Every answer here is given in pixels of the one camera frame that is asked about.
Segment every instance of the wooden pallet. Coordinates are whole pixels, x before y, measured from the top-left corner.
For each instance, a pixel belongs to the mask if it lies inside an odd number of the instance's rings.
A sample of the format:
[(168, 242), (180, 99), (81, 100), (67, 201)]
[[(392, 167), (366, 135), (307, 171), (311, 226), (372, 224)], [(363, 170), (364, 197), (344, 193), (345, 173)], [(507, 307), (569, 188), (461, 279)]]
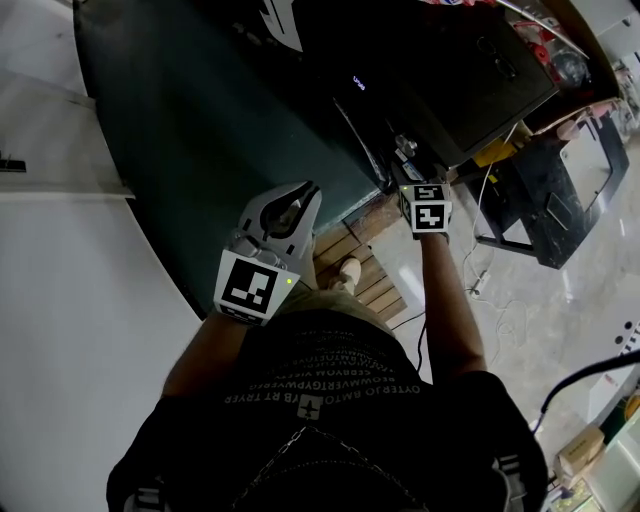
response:
[(313, 263), (318, 286), (324, 289), (348, 258), (362, 264), (356, 297), (387, 322), (407, 307), (367, 242), (400, 218), (397, 198), (374, 198), (316, 239)]

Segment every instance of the cable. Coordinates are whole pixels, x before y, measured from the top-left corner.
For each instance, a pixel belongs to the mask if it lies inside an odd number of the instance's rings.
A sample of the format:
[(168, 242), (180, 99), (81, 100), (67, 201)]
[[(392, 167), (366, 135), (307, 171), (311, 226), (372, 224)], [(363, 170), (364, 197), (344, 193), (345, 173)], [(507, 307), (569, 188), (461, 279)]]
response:
[[(473, 249), (471, 249), (471, 251), (469, 251), (467, 253), (467, 255), (464, 257), (464, 260), (462, 260), (462, 281), (463, 281), (463, 284), (464, 284), (465, 287), (467, 286), (467, 265), (466, 265), (466, 263), (467, 263), (467, 260), (469, 259), (469, 257), (472, 254), (474, 254), (475, 250), (478, 248), (478, 245), (479, 244), (478, 244), (478, 242), (476, 240), (475, 241), (475, 245), (473, 246)], [(491, 260), (489, 260), (489, 264), (487, 265), (487, 268), (484, 270), (485, 272), (489, 272), (489, 270), (491, 270), (491, 266), (493, 265), (493, 261), (495, 260), (495, 258), (496, 258), (496, 250), (493, 247), (491, 247)]]
[(404, 324), (408, 324), (409, 322), (411, 322), (412, 320), (415, 320), (416, 318), (420, 318), (422, 315), (424, 315), (426, 313), (426, 311), (423, 311), (422, 313), (420, 313), (419, 315), (413, 316), (411, 318), (409, 318), (409, 320), (405, 320), (404, 322), (396, 325), (393, 329), (391, 329), (392, 331), (395, 331), (396, 329), (399, 329), (400, 327), (402, 327)]
[(507, 512), (507, 510), (509, 510), (509, 503), (511, 503), (511, 486), (509, 485), (509, 479), (507, 478), (507, 475), (504, 474), (504, 472), (500, 469), (497, 463), (498, 463), (497, 460), (494, 461), (494, 467), (492, 467), (491, 469), (493, 469), (498, 475), (500, 475), (502, 477), (502, 480), (504, 481), (505, 498), (504, 498), (504, 506), (502, 507), (502, 510), (504, 512)]
[(630, 354), (625, 354), (623, 356), (612, 357), (611, 359), (607, 359), (605, 361), (600, 361), (599, 363), (592, 364), (590, 366), (586, 366), (582, 370), (575, 372), (572, 375), (569, 375), (566, 379), (561, 380), (556, 386), (551, 390), (551, 392), (545, 398), (542, 407), (540, 408), (540, 417), (538, 418), (538, 423), (533, 429), (533, 435), (538, 432), (540, 425), (542, 424), (542, 420), (544, 420), (547, 410), (549, 409), (549, 405), (551, 404), (551, 400), (560, 393), (564, 388), (570, 386), (578, 382), (579, 380), (584, 379), (585, 377), (589, 377), (596, 373), (604, 373), (611, 370), (617, 370), (618, 368), (623, 368), (625, 366), (631, 366), (632, 364), (640, 363), (640, 350), (635, 350)]
[(420, 373), (420, 368), (422, 368), (422, 338), (424, 337), (424, 333), (427, 331), (427, 321), (424, 321), (424, 326), (422, 327), (422, 331), (420, 331), (420, 338), (418, 338), (418, 373)]
[(480, 189), (480, 195), (478, 196), (478, 209), (476, 210), (476, 216), (473, 219), (473, 226), (471, 227), (471, 244), (470, 244), (471, 251), (469, 252), (469, 255), (468, 255), (471, 257), (471, 270), (473, 270), (473, 273), (476, 275), (478, 280), (480, 279), (480, 276), (478, 275), (478, 271), (476, 270), (475, 265), (473, 264), (473, 251), (475, 251), (478, 245), (477, 244), (474, 245), (473, 242), (475, 241), (476, 224), (478, 222), (478, 217), (480, 216), (480, 205), (482, 204), (482, 196), (484, 195), (484, 189), (487, 185), (487, 180), (489, 179), (489, 175), (491, 174), (491, 169), (493, 169), (493, 164), (495, 164), (496, 159), (500, 157), (500, 153), (502, 152), (502, 149), (507, 145), (507, 143), (509, 142), (509, 139), (511, 139), (511, 136), (513, 135), (513, 132), (516, 131), (517, 126), (518, 126), (518, 123), (514, 124), (513, 128), (511, 128), (509, 135), (507, 135), (507, 138), (504, 139), (502, 146), (500, 146), (500, 149), (498, 150), (498, 154), (489, 165), (489, 169), (487, 169), (487, 173), (484, 175), (484, 179), (482, 180), (482, 188)]
[[(491, 359), (491, 362), (489, 363), (489, 367), (493, 366), (493, 363), (496, 362), (496, 359), (498, 359), (498, 356), (500, 355), (500, 352), (502, 350), (501, 347), (501, 343), (500, 343), (500, 336), (508, 336), (509, 334), (514, 334), (516, 332), (516, 329), (514, 328), (513, 325), (511, 325), (510, 323), (504, 322), (504, 323), (500, 323), (500, 320), (502, 320), (502, 317), (505, 315), (505, 313), (509, 310), (509, 307), (511, 306), (511, 304), (522, 304), (524, 306), (524, 342), (523, 345), (526, 345), (527, 343), (527, 330), (528, 330), (528, 326), (529, 326), (529, 307), (527, 306), (527, 304), (521, 300), (518, 299), (511, 299), (509, 302), (507, 302), (507, 305), (503, 308), (499, 308), (497, 307), (495, 304), (493, 304), (492, 302), (489, 302), (488, 300), (482, 300), (482, 299), (475, 299), (473, 297), (471, 297), (471, 300), (475, 301), (475, 302), (480, 302), (481, 304), (489, 304), (489, 306), (491, 306), (493, 309), (495, 309), (498, 313), (500, 313), (500, 316), (498, 317), (498, 320), (496, 321), (496, 338), (498, 340), (498, 350), (496, 350), (495, 355), (493, 356), (493, 358)], [(509, 327), (508, 331), (501, 331), (501, 329), (503, 327)]]

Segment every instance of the box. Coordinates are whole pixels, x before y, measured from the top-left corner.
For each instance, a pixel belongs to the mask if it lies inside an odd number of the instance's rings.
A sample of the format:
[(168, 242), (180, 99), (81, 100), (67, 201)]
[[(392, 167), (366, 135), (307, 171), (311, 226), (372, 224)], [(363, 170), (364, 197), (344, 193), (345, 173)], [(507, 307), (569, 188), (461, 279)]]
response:
[(589, 107), (595, 107), (621, 97), (613, 68), (596, 36), (570, 0), (541, 0), (551, 10), (565, 33), (588, 56), (593, 93), (555, 95), (525, 117), (533, 135), (550, 130)]
[(556, 455), (556, 476), (564, 487), (571, 488), (590, 471), (602, 453), (604, 434), (595, 425), (589, 425)]

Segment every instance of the yellow object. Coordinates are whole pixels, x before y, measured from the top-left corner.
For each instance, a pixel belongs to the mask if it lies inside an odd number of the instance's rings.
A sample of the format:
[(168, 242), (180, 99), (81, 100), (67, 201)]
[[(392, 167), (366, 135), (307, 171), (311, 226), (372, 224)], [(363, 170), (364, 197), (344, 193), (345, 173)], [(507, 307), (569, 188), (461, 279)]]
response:
[(494, 162), (506, 160), (507, 158), (515, 155), (517, 152), (518, 150), (516, 149), (516, 147), (510, 142), (504, 144), (504, 141), (502, 139), (496, 139), (486, 148), (476, 153), (473, 157), (473, 161), (480, 168), (487, 167)]
[(627, 405), (624, 409), (625, 421), (629, 421), (631, 419), (631, 416), (633, 416), (633, 414), (638, 410), (638, 407), (640, 407), (640, 396), (633, 395), (627, 401)]

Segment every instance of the white floor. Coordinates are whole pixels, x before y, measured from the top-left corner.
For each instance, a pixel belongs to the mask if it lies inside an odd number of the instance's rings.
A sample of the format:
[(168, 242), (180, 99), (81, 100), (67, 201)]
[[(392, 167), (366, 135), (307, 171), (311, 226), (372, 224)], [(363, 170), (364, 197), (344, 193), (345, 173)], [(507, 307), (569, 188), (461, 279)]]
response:
[[(532, 257), (484, 246), (474, 252), (477, 272), (489, 269), (491, 275), (480, 297), (490, 303), (470, 301), (485, 343), (487, 362), (529, 422), (537, 419), (542, 401), (558, 381), (602, 358), (598, 350), (585, 349), (590, 326), (598, 321), (624, 276), (640, 275), (640, 145), (630, 148), (629, 156), (631, 168), (609, 210), (563, 269), (546, 268)], [(464, 187), (456, 187), (453, 196), (450, 247), (465, 288), (470, 288), (477, 278), (469, 261), (464, 271), (462, 264), (471, 249), (476, 203)], [(489, 234), (480, 217), (476, 234)], [(511, 239), (522, 236), (526, 237), (524, 230), (514, 233)], [(374, 238), (370, 245), (408, 305), (406, 311), (389, 322), (393, 328), (423, 311), (420, 246), (411, 238), (404, 220)], [(506, 306), (506, 311), (498, 309)], [(396, 331), (414, 364), (423, 324), (421, 316)], [(610, 340), (602, 341), (611, 345), (606, 349), (612, 351), (611, 357), (617, 350), (614, 338), (612, 334)], [(423, 354), (421, 376), (430, 382), (425, 342)], [(571, 393), (564, 395), (563, 399), (561, 394), (554, 400), (539, 435), (548, 459), (585, 425), (570, 406), (570, 396)]]

